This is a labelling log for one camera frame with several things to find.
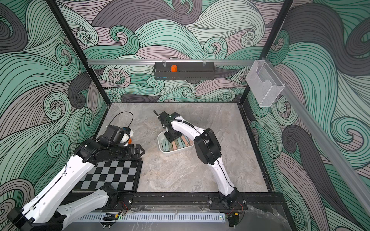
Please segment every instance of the orange cube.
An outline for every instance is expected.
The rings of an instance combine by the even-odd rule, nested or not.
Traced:
[[[171,72],[177,72],[177,66],[176,65],[171,66]]]

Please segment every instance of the red wire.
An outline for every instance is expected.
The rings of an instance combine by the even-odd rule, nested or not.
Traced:
[[[238,202],[239,203],[239,202]],[[241,206],[242,206],[242,204],[241,203],[239,203]],[[242,210],[244,211],[244,208],[243,208],[243,206],[242,206]]]
[[[125,212],[125,214],[127,213],[127,210],[128,210],[128,208],[127,208],[127,206],[126,206],[126,204],[123,202],[123,205],[126,207],[126,212]]]
[[[232,208],[231,212],[228,215],[230,215],[234,211],[234,209],[235,209],[235,206]]]

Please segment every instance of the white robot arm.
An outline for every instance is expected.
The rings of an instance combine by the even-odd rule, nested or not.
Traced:
[[[171,115],[166,112],[157,114],[154,111],[154,113],[167,130],[164,135],[169,142],[181,137],[182,134],[194,140],[198,158],[211,168],[216,179],[222,205],[226,209],[232,208],[236,203],[238,191],[225,170],[221,146],[213,131],[210,128],[203,129],[192,125],[176,112]]]
[[[140,144],[128,144],[130,128],[109,125],[97,140],[87,139],[73,152],[62,170],[23,208],[12,209],[7,217],[21,231],[61,231],[74,220],[97,208],[114,208],[118,191],[111,185],[67,205],[60,205],[77,182],[102,161],[138,159],[145,151]]]

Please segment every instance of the metal rail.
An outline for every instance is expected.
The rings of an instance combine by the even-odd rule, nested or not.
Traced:
[[[279,76],[278,72],[274,68],[273,71],[277,76]],[[358,173],[354,170],[342,152],[329,138],[329,136],[307,110],[307,108],[303,106],[303,104],[297,99],[290,86],[284,81],[283,78],[280,78],[280,80],[285,85],[285,88],[281,94],[287,98],[291,107],[296,111],[300,119],[309,128],[312,137],[315,139],[322,151],[326,154],[327,158],[331,161],[343,180],[347,183],[348,187],[359,200],[364,210],[368,215],[370,215],[370,190],[368,186],[360,178]]]
[[[95,59],[87,60],[89,65],[154,65],[155,62],[213,62],[215,65],[252,66],[254,60],[137,60],[137,59]]]

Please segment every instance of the clear acrylic holder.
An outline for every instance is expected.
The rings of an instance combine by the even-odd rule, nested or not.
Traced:
[[[246,78],[260,107],[269,107],[284,89],[275,68],[265,60],[254,61]]]

